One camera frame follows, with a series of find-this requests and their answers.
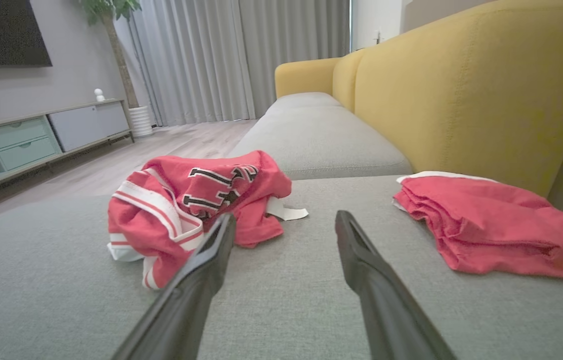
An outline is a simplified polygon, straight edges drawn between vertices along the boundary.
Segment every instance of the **red clothing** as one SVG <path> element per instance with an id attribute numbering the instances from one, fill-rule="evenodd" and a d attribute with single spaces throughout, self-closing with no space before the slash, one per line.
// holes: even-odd
<path id="1" fill-rule="evenodd" d="M 432 176 L 405 178 L 395 200 L 425 219 L 453 270 L 563 278 L 563 212 L 531 191 Z"/>
<path id="2" fill-rule="evenodd" d="M 281 235 L 266 216 L 270 197 L 291 194 L 291 180 L 265 152 L 233 159 L 156 157 L 135 171 L 108 205 L 115 260 L 143 257 L 146 287 L 160 289 L 202 243 L 204 229 L 225 212 L 236 218 L 235 243 L 254 248 Z"/>

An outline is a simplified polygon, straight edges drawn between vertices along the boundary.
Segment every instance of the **gray curtain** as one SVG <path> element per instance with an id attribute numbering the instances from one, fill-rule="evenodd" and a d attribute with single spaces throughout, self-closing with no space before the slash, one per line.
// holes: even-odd
<path id="1" fill-rule="evenodd" d="M 171 126 L 257 119 L 275 101 L 279 64 L 348 52 L 348 0 L 140 3 L 135 47 Z"/>

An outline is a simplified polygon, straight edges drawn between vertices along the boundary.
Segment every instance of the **yellow sofa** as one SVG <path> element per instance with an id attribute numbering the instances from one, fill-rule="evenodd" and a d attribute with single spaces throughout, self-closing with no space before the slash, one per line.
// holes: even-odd
<path id="1" fill-rule="evenodd" d="M 341 58 L 282 64 L 275 88 L 332 95 L 414 172 L 547 196 L 563 161 L 563 0 L 489 2 Z"/>

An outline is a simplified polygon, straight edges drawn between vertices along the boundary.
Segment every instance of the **drawer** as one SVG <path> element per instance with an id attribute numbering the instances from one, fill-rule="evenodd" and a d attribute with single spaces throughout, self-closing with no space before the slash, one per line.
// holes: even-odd
<path id="1" fill-rule="evenodd" d="M 55 148 L 53 148 L 51 139 L 44 137 L 0 151 L 0 159 L 8 171 L 54 154 Z"/>
<path id="2" fill-rule="evenodd" d="M 0 149 L 48 135 L 44 117 L 0 126 Z"/>

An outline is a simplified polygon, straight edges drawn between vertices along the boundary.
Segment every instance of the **wooden floor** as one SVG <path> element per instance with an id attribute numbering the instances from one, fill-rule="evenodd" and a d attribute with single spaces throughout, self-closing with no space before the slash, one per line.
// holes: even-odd
<path id="1" fill-rule="evenodd" d="M 136 143 L 124 139 L 100 146 L 0 187 L 0 214 L 53 198 L 109 196 L 129 174 L 162 155 L 226 157 L 255 123 L 240 120 L 165 127 Z"/>

